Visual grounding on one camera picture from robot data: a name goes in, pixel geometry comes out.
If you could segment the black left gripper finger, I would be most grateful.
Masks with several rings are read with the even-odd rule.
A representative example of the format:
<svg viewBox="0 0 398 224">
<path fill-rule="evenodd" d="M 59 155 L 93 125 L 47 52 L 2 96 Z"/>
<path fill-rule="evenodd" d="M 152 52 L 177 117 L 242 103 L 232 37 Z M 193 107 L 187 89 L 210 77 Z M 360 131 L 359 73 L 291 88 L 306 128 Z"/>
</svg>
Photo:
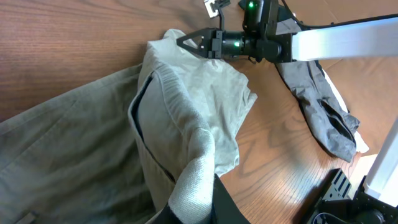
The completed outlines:
<svg viewBox="0 0 398 224">
<path fill-rule="evenodd" d="M 154 218 L 154 224 L 182 224 L 167 204 Z M 211 212 L 198 224 L 250 224 L 239 211 L 220 178 L 215 174 Z"/>
</svg>

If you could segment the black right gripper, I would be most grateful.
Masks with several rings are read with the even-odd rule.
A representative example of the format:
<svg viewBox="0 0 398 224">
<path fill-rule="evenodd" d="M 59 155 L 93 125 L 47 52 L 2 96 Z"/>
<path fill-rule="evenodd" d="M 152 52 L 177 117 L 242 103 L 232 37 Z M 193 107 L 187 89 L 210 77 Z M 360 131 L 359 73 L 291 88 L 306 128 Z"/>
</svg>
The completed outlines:
<svg viewBox="0 0 398 224">
<path fill-rule="evenodd" d="M 204 28 L 177 39 L 177 45 L 203 58 L 221 59 L 247 55 L 246 34 Z"/>
</svg>

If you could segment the light green shorts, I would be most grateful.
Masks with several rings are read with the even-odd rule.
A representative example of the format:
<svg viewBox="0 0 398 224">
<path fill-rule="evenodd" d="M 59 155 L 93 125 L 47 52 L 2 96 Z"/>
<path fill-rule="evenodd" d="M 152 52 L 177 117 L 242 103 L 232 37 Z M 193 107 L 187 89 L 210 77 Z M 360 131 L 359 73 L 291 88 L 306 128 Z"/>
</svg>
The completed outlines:
<svg viewBox="0 0 398 224">
<path fill-rule="evenodd" d="M 180 48 L 182 35 L 1 123 L 2 223 L 152 223 L 167 204 L 183 223 L 210 214 L 257 96 L 228 63 Z"/>
</svg>

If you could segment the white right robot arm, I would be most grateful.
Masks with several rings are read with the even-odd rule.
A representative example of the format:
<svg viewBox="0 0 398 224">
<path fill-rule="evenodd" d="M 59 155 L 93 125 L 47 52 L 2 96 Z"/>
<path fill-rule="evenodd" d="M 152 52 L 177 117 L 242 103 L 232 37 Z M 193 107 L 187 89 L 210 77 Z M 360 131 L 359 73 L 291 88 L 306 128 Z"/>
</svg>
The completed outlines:
<svg viewBox="0 0 398 224">
<path fill-rule="evenodd" d="M 205 1 L 217 28 L 204 28 L 177 39 L 177 45 L 209 59 L 247 56 L 252 63 L 397 56 L 397 15 L 310 26 L 300 22 L 285 1 L 240 1 L 241 32 L 224 28 L 222 8 L 229 1 Z"/>
</svg>

